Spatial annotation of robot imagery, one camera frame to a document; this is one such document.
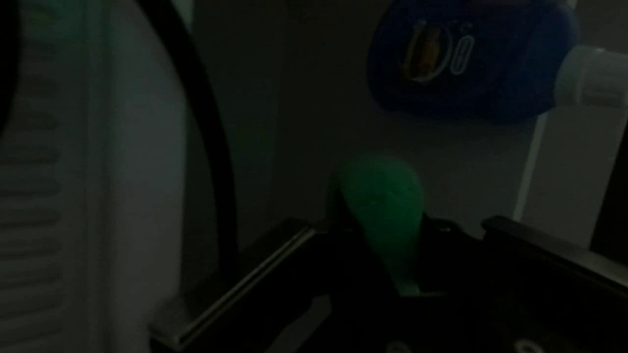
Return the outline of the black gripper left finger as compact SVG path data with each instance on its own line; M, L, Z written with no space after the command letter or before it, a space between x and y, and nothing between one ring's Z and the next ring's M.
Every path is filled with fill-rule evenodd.
M325 237L331 241L323 274L331 311L308 337L306 353L388 353L400 331L402 296L355 225L333 223Z

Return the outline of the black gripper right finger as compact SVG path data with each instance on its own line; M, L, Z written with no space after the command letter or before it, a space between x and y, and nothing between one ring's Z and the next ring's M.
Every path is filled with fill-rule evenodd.
M543 337L480 239L455 221L425 217L420 227L418 282L443 301L453 353L543 353Z

